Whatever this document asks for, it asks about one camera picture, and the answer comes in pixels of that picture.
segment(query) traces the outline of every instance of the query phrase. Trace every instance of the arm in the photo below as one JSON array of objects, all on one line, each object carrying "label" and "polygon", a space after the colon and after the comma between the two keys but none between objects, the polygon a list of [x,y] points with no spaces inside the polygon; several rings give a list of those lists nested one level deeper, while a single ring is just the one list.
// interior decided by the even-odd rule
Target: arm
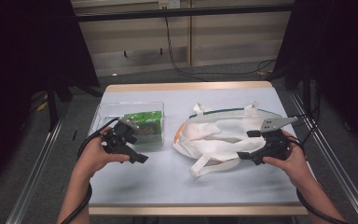
[{"label": "arm", "polygon": [[[271,157],[265,157],[263,161],[284,170],[292,184],[300,191],[310,206],[330,217],[344,221],[345,219],[331,203],[330,199],[310,173],[302,149],[293,143],[289,147],[292,153],[286,161]],[[315,216],[311,212],[309,212],[309,215],[312,223],[330,223]]]},{"label": "arm", "polygon": [[[62,209],[57,223],[62,223],[83,201],[86,196],[90,179],[94,174],[104,168],[108,162],[127,161],[127,155],[108,154],[101,145],[102,136],[92,139],[85,147],[77,161],[69,180],[68,190],[62,203]],[[89,207],[86,206],[71,223],[90,223]]]}]

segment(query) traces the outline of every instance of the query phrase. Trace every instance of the green package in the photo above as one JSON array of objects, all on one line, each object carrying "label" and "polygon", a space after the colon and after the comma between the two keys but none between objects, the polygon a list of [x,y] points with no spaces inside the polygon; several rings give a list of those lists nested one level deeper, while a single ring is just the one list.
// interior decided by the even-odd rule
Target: green package
[{"label": "green package", "polygon": [[148,111],[132,114],[125,114],[125,118],[131,119],[139,126],[135,134],[136,145],[144,143],[156,143],[162,141],[162,112]]}]

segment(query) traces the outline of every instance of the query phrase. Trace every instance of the table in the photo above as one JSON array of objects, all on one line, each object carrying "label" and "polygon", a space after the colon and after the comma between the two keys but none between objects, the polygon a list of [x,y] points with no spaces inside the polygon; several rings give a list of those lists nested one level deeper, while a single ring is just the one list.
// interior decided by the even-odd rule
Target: table
[{"label": "table", "polygon": [[[287,175],[269,165],[242,161],[231,170],[194,178],[195,160],[172,148],[181,123],[196,103],[213,109],[257,102],[260,109],[285,117],[270,83],[208,82],[109,86],[101,104],[161,101],[164,103],[164,144],[140,152],[144,163],[111,163],[92,179],[92,215],[120,216],[296,216],[306,215]],[[284,128],[294,133],[291,126]]]}]

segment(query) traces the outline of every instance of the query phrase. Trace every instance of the black backdrop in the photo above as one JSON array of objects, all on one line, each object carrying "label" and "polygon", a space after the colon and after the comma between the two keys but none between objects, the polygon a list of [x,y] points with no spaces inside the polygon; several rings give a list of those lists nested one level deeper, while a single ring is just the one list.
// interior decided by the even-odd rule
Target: black backdrop
[{"label": "black backdrop", "polygon": [[69,0],[0,1],[0,169],[50,76],[60,82],[55,91],[69,85],[61,76],[99,85],[79,25],[41,20],[55,16],[75,16]]},{"label": "black backdrop", "polygon": [[358,1],[296,0],[275,71],[288,65],[288,89],[308,69],[343,122],[358,133]]}]

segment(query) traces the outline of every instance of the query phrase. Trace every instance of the white bag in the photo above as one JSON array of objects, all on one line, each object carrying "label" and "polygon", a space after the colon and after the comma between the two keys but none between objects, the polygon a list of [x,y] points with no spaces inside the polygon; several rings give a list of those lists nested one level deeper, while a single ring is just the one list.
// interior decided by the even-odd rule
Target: white bag
[{"label": "white bag", "polygon": [[179,128],[173,148],[190,158],[198,159],[190,173],[201,176],[238,165],[237,152],[253,152],[266,144],[263,137],[249,138],[246,132],[260,130],[264,119],[281,116],[259,110],[255,105],[212,111],[197,104],[197,115],[190,116]]}]

